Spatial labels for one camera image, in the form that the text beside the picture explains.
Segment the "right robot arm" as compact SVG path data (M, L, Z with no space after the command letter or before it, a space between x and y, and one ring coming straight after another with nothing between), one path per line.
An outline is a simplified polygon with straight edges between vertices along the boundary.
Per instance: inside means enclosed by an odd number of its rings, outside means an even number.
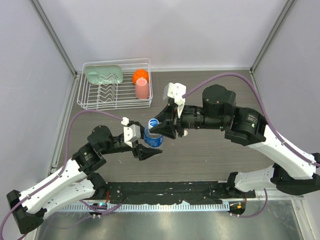
M173 99L155 117L159 124L152 134L170 139L182 137L187 129L220 130L232 143L256 150L274 164L251 172L232 172L226 183L226 193L233 198L256 189L276 188L300 196L320 189L316 173L319 153L305 153L298 147L290 151L285 138L272 132L266 118L257 110L236 106L236 94L214 84L202 92L202 106L186 105L179 109Z

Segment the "blue label water bottle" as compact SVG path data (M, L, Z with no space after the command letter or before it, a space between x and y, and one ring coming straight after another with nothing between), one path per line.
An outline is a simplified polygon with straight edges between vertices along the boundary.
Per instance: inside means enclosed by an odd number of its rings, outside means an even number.
M145 127L144 129L144 142L152 148L160 148L163 144L164 136L161 134L151 133L150 129Z

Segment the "white blue bottle cap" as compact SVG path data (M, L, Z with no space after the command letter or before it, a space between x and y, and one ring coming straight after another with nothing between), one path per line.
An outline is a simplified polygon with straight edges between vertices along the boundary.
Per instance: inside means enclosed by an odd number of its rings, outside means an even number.
M160 123L160 122L159 122L156 118L151 118L151 119L148 121L148 129L150 130L150 129L158 126L159 123Z

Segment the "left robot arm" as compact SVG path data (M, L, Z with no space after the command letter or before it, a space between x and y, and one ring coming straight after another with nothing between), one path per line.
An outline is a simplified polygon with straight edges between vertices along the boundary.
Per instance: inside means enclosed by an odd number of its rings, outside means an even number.
M104 155L131 152L143 161L162 153L154 147L139 142L144 128L138 122L125 126L124 132L114 136L105 125L95 127L87 137L87 143L61 168L36 185L23 190L12 190L7 195L20 234L25 236L38 228L51 214L70 203L95 198L102 199L107 183L96 171L107 161Z

